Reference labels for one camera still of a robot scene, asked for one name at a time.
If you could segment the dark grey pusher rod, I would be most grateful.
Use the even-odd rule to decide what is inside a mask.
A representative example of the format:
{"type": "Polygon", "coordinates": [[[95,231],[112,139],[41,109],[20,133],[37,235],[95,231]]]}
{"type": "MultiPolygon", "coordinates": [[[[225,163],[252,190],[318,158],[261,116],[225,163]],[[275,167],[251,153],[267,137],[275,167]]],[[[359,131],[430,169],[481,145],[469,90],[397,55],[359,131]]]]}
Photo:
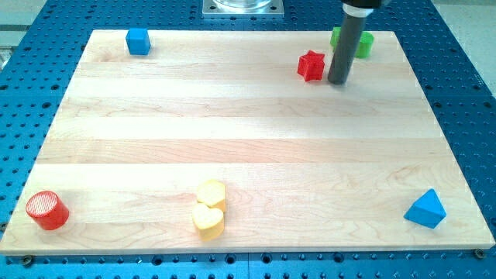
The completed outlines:
{"type": "Polygon", "coordinates": [[[328,73],[328,81],[331,84],[346,83],[366,19],[345,15],[328,73]]]}

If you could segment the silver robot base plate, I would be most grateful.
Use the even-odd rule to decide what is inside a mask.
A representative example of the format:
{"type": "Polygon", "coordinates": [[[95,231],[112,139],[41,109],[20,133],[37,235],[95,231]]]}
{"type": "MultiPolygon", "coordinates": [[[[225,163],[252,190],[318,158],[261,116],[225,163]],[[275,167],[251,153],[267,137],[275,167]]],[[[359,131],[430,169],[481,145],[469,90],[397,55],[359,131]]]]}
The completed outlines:
{"type": "Polygon", "coordinates": [[[204,18],[251,17],[284,15],[282,0],[203,0],[204,18]]]}

